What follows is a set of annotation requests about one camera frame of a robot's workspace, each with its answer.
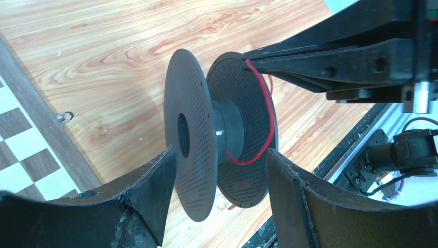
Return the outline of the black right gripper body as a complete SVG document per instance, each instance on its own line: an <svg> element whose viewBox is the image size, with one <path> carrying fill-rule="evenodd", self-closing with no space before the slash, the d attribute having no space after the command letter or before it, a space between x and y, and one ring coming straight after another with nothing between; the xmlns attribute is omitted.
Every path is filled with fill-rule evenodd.
<svg viewBox="0 0 438 248"><path fill-rule="evenodd" d="M402 92L392 94L379 93L373 89L352 89L330 91L326 93L329 100L339 103L402 103L408 113L428 113L430 103L436 99L437 74L432 67L437 62L437 17L430 15L427 1L420 1L414 13L414 19L408 22L387 24L382 28L365 33L359 37L364 47L393 38L409 38L416 42L414 58L414 77L404 84Z"/></svg>

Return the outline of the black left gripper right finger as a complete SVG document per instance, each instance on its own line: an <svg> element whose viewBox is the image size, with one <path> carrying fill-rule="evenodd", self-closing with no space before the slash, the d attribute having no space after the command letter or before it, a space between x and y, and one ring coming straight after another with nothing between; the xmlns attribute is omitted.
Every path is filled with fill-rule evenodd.
<svg viewBox="0 0 438 248"><path fill-rule="evenodd" d="M279 247L437 247L437 202L413 207L360 196L267 150Z"/></svg>

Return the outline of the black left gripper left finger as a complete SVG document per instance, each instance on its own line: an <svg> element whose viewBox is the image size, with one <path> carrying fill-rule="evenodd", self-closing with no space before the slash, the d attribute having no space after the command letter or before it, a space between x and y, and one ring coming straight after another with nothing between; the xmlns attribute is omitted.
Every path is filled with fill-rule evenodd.
<svg viewBox="0 0 438 248"><path fill-rule="evenodd" d="M162 246L177 158L169 147L74 198L37 201L1 191L1 247Z"/></svg>

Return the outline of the grey perforated cable spool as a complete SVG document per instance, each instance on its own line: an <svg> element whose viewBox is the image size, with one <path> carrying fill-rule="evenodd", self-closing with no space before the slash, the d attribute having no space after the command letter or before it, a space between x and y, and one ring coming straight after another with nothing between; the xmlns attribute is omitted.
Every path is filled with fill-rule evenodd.
<svg viewBox="0 0 438 248"><path fill-rule="evenodd" d="M203 73L189 50L176 50L164 121L166 143L178 155L175 189L193 221L209 216L217 190L239 208L265 198L265 161L278 148L278 126L268 83L241 53L220 55Z"/></svg>

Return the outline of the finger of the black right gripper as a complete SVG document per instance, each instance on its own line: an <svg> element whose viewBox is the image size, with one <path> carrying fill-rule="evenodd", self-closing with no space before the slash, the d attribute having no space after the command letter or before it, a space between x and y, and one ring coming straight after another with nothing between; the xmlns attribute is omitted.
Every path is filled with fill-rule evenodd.
<svg viewBox="0 0 438 248"><path fill-rule="evenodd" d="M251 60L365 45L359 37L387 24L408 22L420 1L358 1L281 42L244 53Z"/></svg>
<svg viewBox="0 0 438 248"><path fill-rule="evenodd" d="M399 94L414 77L415 50L414 39L393 38L362 47L270 58L245 53L243 59L249 59L260 73L312 92L364 88Z"/></svg>

